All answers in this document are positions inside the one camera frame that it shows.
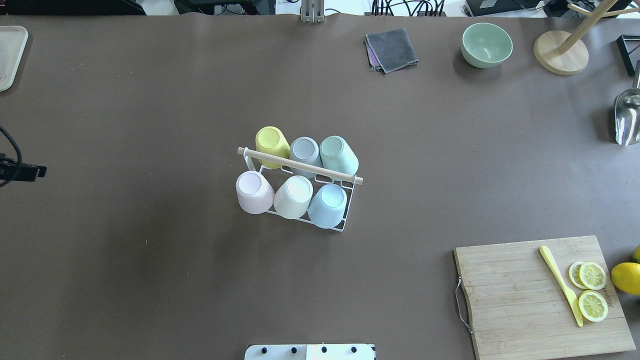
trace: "folded towel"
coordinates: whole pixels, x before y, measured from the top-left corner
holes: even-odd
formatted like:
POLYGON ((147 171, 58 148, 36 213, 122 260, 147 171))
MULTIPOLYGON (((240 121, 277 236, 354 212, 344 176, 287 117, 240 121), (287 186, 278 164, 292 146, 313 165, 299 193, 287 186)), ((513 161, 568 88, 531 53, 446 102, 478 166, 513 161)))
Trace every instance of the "folded towel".
POLYGON ((409 39, 406 29, 395 29, 384 33, 373 33, 365 35, 367 53, 372 69, 378 69, 373 57, 380 64, 380 68, 385 74, 399 70, 418 62, 418 56, 413 50, 413 45, 409 39))

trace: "lemon slice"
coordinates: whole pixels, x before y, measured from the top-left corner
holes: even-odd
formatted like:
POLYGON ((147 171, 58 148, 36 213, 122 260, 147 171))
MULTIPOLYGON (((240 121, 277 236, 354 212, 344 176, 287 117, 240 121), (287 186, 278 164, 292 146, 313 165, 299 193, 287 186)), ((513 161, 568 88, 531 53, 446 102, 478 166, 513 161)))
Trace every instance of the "lemon slice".
POLYGON ((580 282, 591 290, 600 290, 607 284, 607 276, 600 265, 596 263, 584 263, 578 271, 580 282))
POLYGON ((582 315, 592 322, 601 322, 609 313, 607 301, 600 293, 593 290, 585 290, 580 294, 578 307, 582 315))
POLYGON ((571 282, 577 287, 579 287, 580 289, 586 290, 588 288, 584 286, 580 281, 580 266, 582 264, 584 263, 581 261, 576 261, 573 264, 571 264, 571 266, 569 266, 569 280, 571 280, 571 282))

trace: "bowl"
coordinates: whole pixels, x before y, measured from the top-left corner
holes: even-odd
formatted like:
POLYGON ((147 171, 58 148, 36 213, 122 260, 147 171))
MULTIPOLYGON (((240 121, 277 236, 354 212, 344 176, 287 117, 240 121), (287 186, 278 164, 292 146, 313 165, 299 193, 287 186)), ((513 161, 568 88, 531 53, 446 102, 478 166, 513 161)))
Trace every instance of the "bowl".
POLYGON ((500 65, 513 50, 511 37, 500 26, 478 22, 462 34, 462 56, 480 69, 500 65))

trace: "yellow knife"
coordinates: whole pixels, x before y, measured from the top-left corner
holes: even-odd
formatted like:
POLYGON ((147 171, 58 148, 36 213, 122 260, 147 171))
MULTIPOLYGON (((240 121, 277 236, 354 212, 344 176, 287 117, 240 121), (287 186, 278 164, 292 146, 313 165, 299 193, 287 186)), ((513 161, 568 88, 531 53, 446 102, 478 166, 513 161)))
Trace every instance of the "yellow knife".
POLYGON ((569 302, 569 306, 571 306, 571 311, 573 311, 573 317, 575 318, 575 322, 578 323, 578 326, 582 326, 582 313, 578 308, 578 297, 575 296, 575 291, 569 288, 564 282, 564 279, 560 274, 560 269, 558 269, 556 259, 554 259, 553 254, 551 254, 551 250, 549 250, 549 248, 546 245, 542 245, 540 247, 540 254, 542 254, 542 258, 545 260, 545 262, 551 269, 551 272, 556 277, 558 284, 560 284, 560 288, 562 288, 562 291, 567 301, 569 302))

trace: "cutting board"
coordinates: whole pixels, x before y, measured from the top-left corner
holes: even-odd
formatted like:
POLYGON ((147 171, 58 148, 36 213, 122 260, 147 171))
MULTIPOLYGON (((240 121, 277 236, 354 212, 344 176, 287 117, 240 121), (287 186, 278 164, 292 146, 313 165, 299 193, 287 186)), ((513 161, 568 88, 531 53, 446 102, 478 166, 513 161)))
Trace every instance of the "cutting board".
POLYGON ((595 236, 458 247, 454 251, 467 300, 476 358, 557 359, 635 350, 627 319, 595 236), (553 253, 567 285, 575 261, 607 272, 599 292, 609 305, 601 322, 578 327, 571 307, 538 250, 553 253))

